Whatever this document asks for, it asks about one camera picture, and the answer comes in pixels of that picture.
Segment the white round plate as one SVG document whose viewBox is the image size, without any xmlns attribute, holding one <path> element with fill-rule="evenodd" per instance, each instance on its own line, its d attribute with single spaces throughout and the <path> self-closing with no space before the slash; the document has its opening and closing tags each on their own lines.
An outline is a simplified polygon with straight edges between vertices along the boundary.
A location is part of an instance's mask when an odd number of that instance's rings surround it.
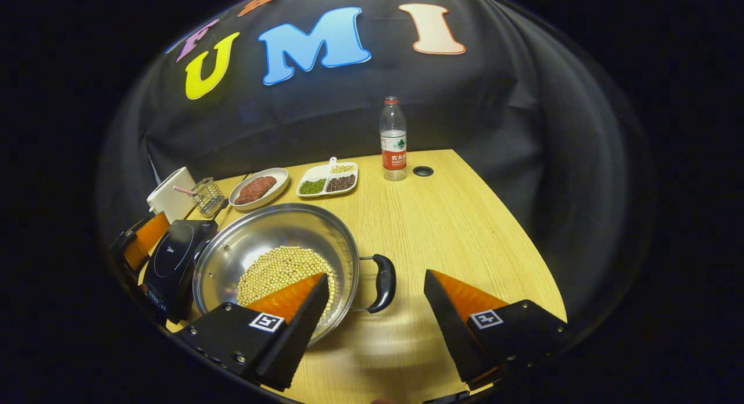
<svg viewBox="0 0 744 404">
<path fill-rule="evenodd" d="M 255 202 L 252 203 L 245 203 L 244 205 L 236 205 L 234 203 L 237 195 L 239 194 L 242 187 L 248 185 L 256 178 L 262 177 L 262 176 L 273 176 L 276 178 L 277 183 L 274 184 L 273 187 L 265 194 L 262 198 L 258 198 L 255 200 Z M 237 186 L 232 190 L 231 195 L 228 197 L 228 201 L 236 210 L 240 211 L 248 211 L 248 210 L 255 210 L 257 208 L 264 207 L 268 205 L 268 203 L 272 202 L 274 198 L 281 195 L 282 192 L 286 189 L 287 185 L 289 184 L 289 172 L 287 169 L 284 168 L 270 168 L 270 169 L 264 169 L 262 171 L 259 171 L 258 173 L 253 173 L 249 177 L 245 178 L 243 181 L 241 181 Z"/>
</svg>

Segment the white divided bean dish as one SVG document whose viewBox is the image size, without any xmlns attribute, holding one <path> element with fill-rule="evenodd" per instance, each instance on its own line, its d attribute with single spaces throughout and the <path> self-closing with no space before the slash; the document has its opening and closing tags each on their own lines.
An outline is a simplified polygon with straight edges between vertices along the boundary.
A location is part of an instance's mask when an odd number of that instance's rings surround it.
<svg viewBox="0 0 744 404">
<path fill-rule="evenodd" d="M 341 162 L 336 157 L 325 164 L 306 171 L 296 187 L 301 198 L 335 196 L 351 192 L 359 179 L 359 167 L 351 161 Z"/>
</svg>

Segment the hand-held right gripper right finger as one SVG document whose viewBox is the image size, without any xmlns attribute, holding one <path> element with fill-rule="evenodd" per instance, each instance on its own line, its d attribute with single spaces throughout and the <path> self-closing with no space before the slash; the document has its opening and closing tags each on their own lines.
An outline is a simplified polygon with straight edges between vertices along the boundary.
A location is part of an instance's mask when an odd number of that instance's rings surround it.
<svg viewBox="0 0 744 404">
<path fill-rule="evenodd" d="M 569 325 L 534 301 L 508 303 L 431 269 L 424 293 L 468 387 L 527 373 L 569 346 Z"/>
</svg>

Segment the stainless steel pot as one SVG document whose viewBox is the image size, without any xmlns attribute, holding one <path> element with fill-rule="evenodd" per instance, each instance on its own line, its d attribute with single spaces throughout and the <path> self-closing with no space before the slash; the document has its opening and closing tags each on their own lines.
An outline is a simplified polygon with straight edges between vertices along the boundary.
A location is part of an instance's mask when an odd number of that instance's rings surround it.
<svg viewBox="0 0 744 404">
<path fill-rule="evenodd" d="M 326 259 L 335 276 L 335 300 L 322 317 L 309 345 L 326 338 L 353 310 L 364 256 L 348 226 L 324 208 L 281 203 L 232 222 L 201 253 L 193 277 L 196 317 L 225 303 L 237 303 L 239 278 L 261 254 L 280 246 L 311 249 Z"/>
</svg>

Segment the white toaster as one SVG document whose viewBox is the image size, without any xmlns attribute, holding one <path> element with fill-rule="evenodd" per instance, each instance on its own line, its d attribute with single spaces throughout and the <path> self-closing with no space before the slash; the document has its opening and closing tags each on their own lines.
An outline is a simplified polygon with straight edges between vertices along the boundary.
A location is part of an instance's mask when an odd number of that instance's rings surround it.
<svg viewBox="0 0 744 404">
<path fill-rule="evenodd" d="M 170 223 L 184 219 L 194 208 L 192 196 L 175 190 L 175 186 L 185 190 L 191 190 L 196 187 L 196 182 L 191 176 L 191 173 L 189 173 L 188 168 L 181 167 L 176 169 L 146 198 L 149 212 L 155 215 L 164 213 Z"/>
</svg>

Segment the clear water bottle red label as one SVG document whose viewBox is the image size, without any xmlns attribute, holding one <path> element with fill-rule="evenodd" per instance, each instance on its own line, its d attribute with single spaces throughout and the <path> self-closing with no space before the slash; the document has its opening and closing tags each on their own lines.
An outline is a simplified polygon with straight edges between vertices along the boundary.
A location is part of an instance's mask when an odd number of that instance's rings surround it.
<svg viewBox="0 0 744 404">
<path fill-rule="evenodd" d="M 384 178 L 401 181 L 407 176 L 407 125 L 395 96 L 384 99 L 379 134 Z"/>
</svg>

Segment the black induction cooktop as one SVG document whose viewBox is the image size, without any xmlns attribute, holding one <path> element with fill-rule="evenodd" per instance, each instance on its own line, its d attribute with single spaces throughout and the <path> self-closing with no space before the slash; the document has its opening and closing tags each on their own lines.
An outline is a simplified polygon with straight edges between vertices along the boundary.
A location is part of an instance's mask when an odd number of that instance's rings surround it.
<svg viewBox="0 0 744 404">
<path fill-rule="evenodd" d="M 196 263 L 218 229 L 214 220 L 176 220 L 156 245 L 143 289 L 165 321 L 178 324 L 188 317 Z"/>
</svg>

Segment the pile of soybeans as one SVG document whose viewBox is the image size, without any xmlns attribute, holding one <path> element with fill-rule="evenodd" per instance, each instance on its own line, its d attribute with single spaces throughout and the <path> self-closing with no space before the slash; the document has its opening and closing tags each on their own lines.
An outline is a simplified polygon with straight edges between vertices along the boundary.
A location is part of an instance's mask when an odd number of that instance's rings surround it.
<svg viewBox="0 0 744 404">
<path fill-rule="evenodd" d="M 326 317 L 335 300 L 337 274 L 326 259 L 314 250 L 298 246 L 280 246 L 261 254 L 239 278 L 237 303 L 240 306 L 258 301 L 319 273 L 328 274 L 330 296 L 321 315 Z"/>
</svg>

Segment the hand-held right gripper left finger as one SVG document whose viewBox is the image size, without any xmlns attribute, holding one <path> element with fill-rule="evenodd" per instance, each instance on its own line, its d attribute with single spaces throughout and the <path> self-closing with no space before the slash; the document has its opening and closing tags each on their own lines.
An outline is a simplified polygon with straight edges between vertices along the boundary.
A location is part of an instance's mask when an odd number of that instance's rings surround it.
<svg viewBox="0 0 744 404">
<path fill-rule="evenodd" d="M 219 369 L 284 391 L 329 298 L 329 275 L 314 274 L 249 306 L 222 303 L 175 337 Z"/>
</svg>

